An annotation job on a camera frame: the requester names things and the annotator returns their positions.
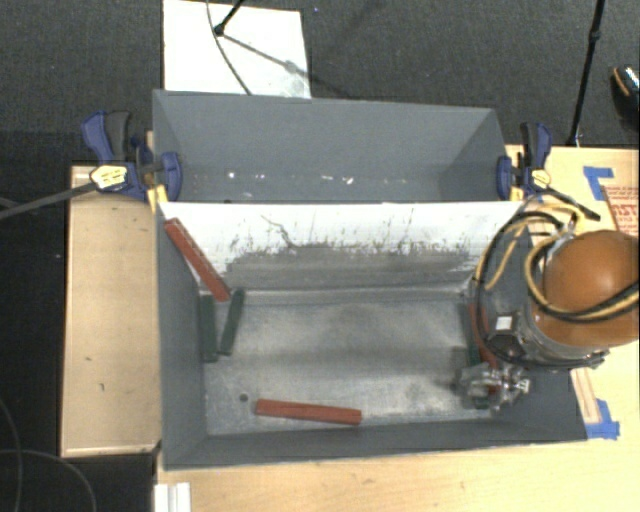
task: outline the red stick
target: red stick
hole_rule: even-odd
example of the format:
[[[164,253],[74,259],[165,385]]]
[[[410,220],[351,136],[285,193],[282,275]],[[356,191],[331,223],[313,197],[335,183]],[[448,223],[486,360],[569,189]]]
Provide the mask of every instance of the red stick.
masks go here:
[[[291,418],[295,420],[322,421],[325,423],[341,423],[343,425],[359,425],[362,412],[358,409],[344,407],[327,407],[326,405],[302,404],[298,402],[281,402],[260,398],[256,403],[258,416]]]
[[[229,287],[209,263],[207,257],[191,238],[191,235],[180,220],[169,219],[164,223],[164,230],[182,255],[193,265],[204,284],[211,290],[213,297],[218,302],[229,300],[231,298]]]

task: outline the white cardboard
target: white cardboard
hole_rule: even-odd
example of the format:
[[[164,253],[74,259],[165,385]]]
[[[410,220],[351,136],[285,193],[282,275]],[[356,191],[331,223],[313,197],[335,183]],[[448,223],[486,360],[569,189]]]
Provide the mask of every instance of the white cardboard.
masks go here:
[[[164,87],[171,91],[244,94],[218,51],[206,8],[204,2],[164,0]],[[210,4],[209,8],[215,25],[229,13],[231,4]],[[252,94],[311,97],[299,12],[243,6],[225,34],[283,64],[220,38]]]

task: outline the orange sphere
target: orange sphere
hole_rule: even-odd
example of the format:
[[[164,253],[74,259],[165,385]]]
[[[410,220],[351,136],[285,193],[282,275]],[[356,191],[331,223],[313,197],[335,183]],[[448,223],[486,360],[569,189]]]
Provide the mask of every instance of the orange sphere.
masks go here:
[[[553,255],[542,291],[553,306],[580,311],[612,297],[638,279],[638,239],[619,231],[593,231],[570,240]],[[638,308],[611,320],[565,322],[532,304],[538,328],[565,345],[606,348],[638,339]]]

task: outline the white paper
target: white paper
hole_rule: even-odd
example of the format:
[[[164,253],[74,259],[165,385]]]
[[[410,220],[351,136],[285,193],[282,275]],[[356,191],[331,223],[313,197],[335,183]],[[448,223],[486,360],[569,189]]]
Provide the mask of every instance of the white paper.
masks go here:
[[[210,4],[214,25],[231,4]],[[244,94],[220,54],[204,2],[164,0],[164,87],[171,91]],[[225,35],[278,62],[219,38],[252,94],[310,98],[302,22],[297,11],[241,7]]]
[[[207,204],[161,203],[177,217],[217,272],[246,254],[328,246],[359,255],[458,253],[471,271],[519,203]]]

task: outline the wooden board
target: wooden board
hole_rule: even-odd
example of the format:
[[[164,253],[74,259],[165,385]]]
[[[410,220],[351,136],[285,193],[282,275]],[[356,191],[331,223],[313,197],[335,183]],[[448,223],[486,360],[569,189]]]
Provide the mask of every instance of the wooden board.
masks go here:
[[[72,186],[91,168],[72,169]],[[151,451],[160,440],[153,217],[92,192],[71,201],[60,453]]]

